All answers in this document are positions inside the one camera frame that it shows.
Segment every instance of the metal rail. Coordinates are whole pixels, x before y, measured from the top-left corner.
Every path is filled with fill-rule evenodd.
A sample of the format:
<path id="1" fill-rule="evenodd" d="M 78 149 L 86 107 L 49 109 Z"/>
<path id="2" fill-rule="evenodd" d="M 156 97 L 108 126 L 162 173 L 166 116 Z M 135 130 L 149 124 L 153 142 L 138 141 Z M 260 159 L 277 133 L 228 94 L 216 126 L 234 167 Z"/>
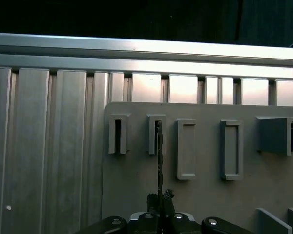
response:
<path id="1" fill-rule="evenodd" d="M 293 66 L 293 48 L 1 33 L 0 53 Z"/>

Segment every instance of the metal wall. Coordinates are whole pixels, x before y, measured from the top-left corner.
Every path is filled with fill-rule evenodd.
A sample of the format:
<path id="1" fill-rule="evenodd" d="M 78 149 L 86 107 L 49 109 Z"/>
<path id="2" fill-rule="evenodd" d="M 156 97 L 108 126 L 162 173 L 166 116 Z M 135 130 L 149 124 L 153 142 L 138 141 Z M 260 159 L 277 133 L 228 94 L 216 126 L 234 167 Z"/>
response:
<path id="1" fill-rule="evenodd" d="M 101 218 L 112 101 L 293 106 L 293 66 L 0 54 L 0 234 Z"/>

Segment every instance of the thin metal strip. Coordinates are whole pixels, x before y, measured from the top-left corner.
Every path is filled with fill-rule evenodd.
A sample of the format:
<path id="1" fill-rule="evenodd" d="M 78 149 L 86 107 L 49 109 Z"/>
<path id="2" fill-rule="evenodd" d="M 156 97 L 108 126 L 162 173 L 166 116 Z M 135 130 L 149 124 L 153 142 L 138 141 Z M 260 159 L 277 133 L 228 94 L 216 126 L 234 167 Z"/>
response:
<path id="1" fill-rule="evenodd" d="M 219 79 L 219 104 L 233 104 L 233 78 Z"/>
<path id="2" fill-rule="evenodd" d="M 263 105 L 269 104 L 268 80 L 266 79 L 241 79 L 241 100 L 242 105 Z"/>
<path id="3" fill-rule="evenodd" d="M 13 232 L 16 233 L 40 232 L 48 82 L 49 71 L 19 71 L 10 184 L 17 185 L 10 205 Z"/>
<path id="4" fill-rule="evenodd" d="M 86 98 L 85 98 L 85 121 L 84 121 L 84 157 L 83 157 L 83 171 L 82 171 L 82 191 L 81 191 L 81 226 L 80 228 L 85 228 L 91 223 L 88 223 L 88 210 L 89 210 L 89 171 L 92 168 L 88 167 L 90 155 L 90 146 L 92 144 L 91 133 L 92 133 L 92 95 L 93 95 L 93 82 L 94 74 L 87 75 L 86 82 Z"/>
<path id="5" fill-rule="evenodd" d="M 218 78 L 217 77 L 206 77 L 204 100 L 206 104 L 218 103 Z"/>
<path id="6" fill-rule="evenodd" d="M 0 54 L 0 67 L 27 67 L 69 69 L 86 71 L 123 71 L 182 74 L 196 76 L 249 77 L 269 79 L 292 79 L 293 68 L 252 66 L 220 63 L 154 61 L 108 58 L 62 58 Z"/>
<path id="7" fill-rule="evenodd" d="M 16 103 L 17 103 L 17 86 L 19 74 L 11 71 L 8 83 L 8 103 L 6 106 L 6 145 L 5 145 L 5 164 L 4 164 L 4 183 L 2 185 L 1 199 L 1 216 L 0 216 L 0 234 L 10 233 L 13 228 L 13 213 L 11 212 L 11 201 L 13 200 L 13 172 L 15 166 L 14 157 L 14 139 L 15 139 L 15 119 L 16 119 Z"/>
<path id="8" fill-rule="evenodd" d="M 124 74 L 111 73 L 109 79 L 109 99 L 112 101 L 123 101 L 124 95 Z"/>
<path id="9" fill-rule="evenodd" d="M 161 102 L 161 75 L 133 73 L 131 101 Z"/>
<path id="10" fill-rule="evenodd" d="M 56 77 L 52 174 L 54 221 L 51 233 L 80 228 L 86 72 L 58 71 Z"/>
<path id="11" fill-rule="evenodd" d="M 197 103 L 197 76 L 169 75 L 168 102 Z"/>
<path id="12" fill-rule="evenodd" d="M 88 223 L 101 220 L 102 154 L 104 144 L 104 109 L 108 103 L 108 73 L 95 73 L 92 96 L 92 129 L 89 153 Z"/>

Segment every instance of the screw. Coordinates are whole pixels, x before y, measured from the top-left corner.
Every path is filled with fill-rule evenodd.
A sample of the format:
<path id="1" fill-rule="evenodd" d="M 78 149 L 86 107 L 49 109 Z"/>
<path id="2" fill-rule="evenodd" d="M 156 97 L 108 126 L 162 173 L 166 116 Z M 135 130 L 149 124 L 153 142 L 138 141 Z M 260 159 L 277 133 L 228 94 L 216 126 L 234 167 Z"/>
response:
<path id="1" fill-rule="evenodd" d="M 217 225 L 217 221 L 215 219 L 209 219 L 210 225 Z"/>
<path id="2" fill-rule="evenodd" d="M 112 222 L 112 224 L 114 224 L 114 225 L 117 225 L 117 224 L 120 224 L 121 222 L 118 220 L 118 219 L 115 219 L 113 222 Z"/>
<path id="3" fill-rule="evenodd" d="M 175 218 L 176 219 L 181 219 L 182 218 L 182 214 L 175 214 Z"/>
<path id="4" fill-rule="evenodd" d="M 145 218 L 153 218 L 153 216 L 150 213 L 146 213 Z"/>

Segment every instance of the dark background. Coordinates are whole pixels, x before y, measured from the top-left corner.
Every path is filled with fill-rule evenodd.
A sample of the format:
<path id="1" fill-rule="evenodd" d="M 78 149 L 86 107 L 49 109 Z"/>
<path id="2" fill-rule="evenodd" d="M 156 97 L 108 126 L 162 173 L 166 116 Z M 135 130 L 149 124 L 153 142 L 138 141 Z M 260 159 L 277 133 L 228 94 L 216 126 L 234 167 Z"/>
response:
<path id="1" fill-rule="evenodd" d="M 293 0 L 2 0 L 0 32 L 288 47 Z"/>

